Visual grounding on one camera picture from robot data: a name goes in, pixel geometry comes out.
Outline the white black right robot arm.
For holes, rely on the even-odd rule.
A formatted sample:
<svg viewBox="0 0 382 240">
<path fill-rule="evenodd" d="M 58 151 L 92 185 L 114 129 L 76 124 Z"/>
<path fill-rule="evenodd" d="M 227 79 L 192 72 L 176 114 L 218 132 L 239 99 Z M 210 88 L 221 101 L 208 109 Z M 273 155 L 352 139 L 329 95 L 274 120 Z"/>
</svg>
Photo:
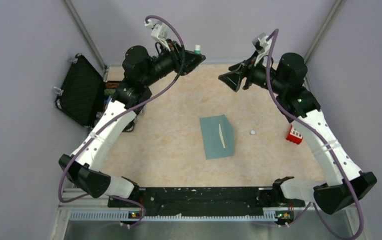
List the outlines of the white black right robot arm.
<svg viewBox="0 0 382 240">
<path fill-rule="evenodd" d="M 317 99 L 303 86 L 307 70 L 303 57 L 289 52 L 281 56 L 275 69 L 250 57 L 232 65 L 218 78 L 233 91 L 252 85 L 271 89 L 278 109 L 302 135 L 323 171 L 325 182 L 292 176 L 277 179 L 273 183 L 273 202 L 278 206 L 292 199 L 311 202 L 331 215 L 350 205 L 359 206 L 377 179 L 352 161 L 332 133 Z"/>
</svg>

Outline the beige letter paper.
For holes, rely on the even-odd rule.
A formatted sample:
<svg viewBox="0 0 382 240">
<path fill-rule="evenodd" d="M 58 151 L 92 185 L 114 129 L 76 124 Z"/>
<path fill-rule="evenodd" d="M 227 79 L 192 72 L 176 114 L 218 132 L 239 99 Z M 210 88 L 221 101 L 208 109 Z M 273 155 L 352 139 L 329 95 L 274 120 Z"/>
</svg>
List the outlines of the beige letter paper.
<svg viewBox="0 0 382 240">
<path fill-rule="evenodd" d="M 222 147 L 224 149 L 226 149 L 226 144 L 225 144 L 225 140 L 224 140 L 224 136 L 223 136 L 223 131 L 222 131 L 222 125 L 220 123 L 218 124 L 218 131 L 219 131 L 219 138 L 220 138 L 220 141 L 222 143 Z"/>
</svg>

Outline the green white glue stick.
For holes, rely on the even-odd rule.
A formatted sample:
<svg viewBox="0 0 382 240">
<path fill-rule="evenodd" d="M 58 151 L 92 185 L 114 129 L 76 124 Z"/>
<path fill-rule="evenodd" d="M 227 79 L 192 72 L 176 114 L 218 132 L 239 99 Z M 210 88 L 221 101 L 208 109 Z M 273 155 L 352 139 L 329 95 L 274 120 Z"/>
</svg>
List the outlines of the green white glue stick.
<svg viewBox="0 0 382 240">
<path fill-rule="evenodd" d="M 201 54 L 201 45 L 196 44 L 193 52 L 195 54 L 199 54 L 200 55 Z"/>
</svg>

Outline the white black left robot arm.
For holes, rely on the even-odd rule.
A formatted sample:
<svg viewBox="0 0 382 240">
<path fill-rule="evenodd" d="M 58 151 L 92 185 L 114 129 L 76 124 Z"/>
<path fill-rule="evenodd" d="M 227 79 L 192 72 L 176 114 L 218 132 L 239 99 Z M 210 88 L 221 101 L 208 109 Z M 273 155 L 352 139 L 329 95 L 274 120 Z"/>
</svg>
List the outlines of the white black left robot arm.
<svg viewBox="0 0 382 240">
<path fill-rule="evenodd" d="M 128 207 L 137 204 L 136 183 L 125 177 L 101 172 L 115 140 L 122 132 L 134 128 L 135 119 L 145 105 L 165 93 L 180 76 L 196 69 L 205 59 L 201 46 L 186 50 L 176 41 L 156 43 L 157 56 L 150 56 L 141 45 L 129 48 L 122 63 L 124 78 L 112 94 L 101 118 L 82 144 L 71 154 L 63 154 L 59 165 L 63 176 L 59 187 L 68 179 L 85 195 L 99 198 L 118 196 Z"/>
</svg>

